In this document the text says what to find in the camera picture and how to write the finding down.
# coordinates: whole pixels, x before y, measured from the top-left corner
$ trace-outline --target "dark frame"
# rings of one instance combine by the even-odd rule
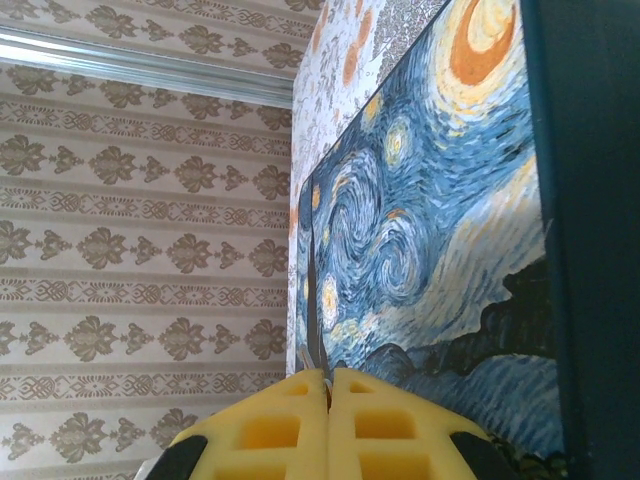
[[[640,1],[522,0],[570,478],[640,478]]]

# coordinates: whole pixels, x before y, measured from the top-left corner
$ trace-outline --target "swirling sky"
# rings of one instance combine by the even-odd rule
[[[452,1],[314,171],[298,312],[313,228],[330,364],[477,331],[544,255],[528,97],[518,2]]]

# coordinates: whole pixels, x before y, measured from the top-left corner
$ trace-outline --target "crescent moon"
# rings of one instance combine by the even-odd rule
[[[451,70],[465,85],[478,85],[502,61],[509,51],[516,23],[516,8],[511,7],[511,18],[506,31],[491,48],[484,52],[475,51],[469,44],[471,16],[480,0],[472,0],[460,21],[451,49]]]

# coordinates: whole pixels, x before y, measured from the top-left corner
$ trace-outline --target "painting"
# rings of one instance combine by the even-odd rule
[[[564,478],[517,0],[443,6],[304,183],[298,221],[298,351],[471,418],[522,478]]]

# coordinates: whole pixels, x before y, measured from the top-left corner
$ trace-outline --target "wall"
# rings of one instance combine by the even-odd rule
[[[4,0],[0,25],[293,78],[320,0]]]
[[[131,479],[284,375],[291,112],[0,69],[0,478]]]
[[[443,0],[329,0],[294,84],[289,232],[289,353],[295,369],[300,188],[353,117],[442,6]]]

